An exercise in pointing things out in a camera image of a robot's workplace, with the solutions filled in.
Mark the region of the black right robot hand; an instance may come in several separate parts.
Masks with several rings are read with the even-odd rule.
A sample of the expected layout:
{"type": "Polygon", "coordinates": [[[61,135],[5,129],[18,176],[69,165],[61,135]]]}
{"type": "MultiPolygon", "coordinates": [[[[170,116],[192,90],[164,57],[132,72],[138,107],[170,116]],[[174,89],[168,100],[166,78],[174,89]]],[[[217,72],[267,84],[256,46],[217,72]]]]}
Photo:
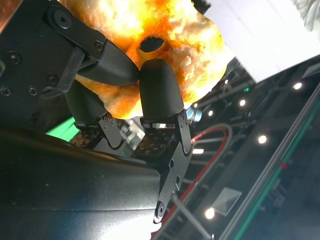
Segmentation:
{"type": "Polygon", "coordinates": [[[0,237],[143,240],[179,190],[190,128],[170,65],[138,69],[56,0],[0,3],[0,237]],[[132,157],[112,115],[76,74],[139,83],[145,131],[132,157]],[[40,99],[65,95],[86,146],[36,131],[40,99]]]}

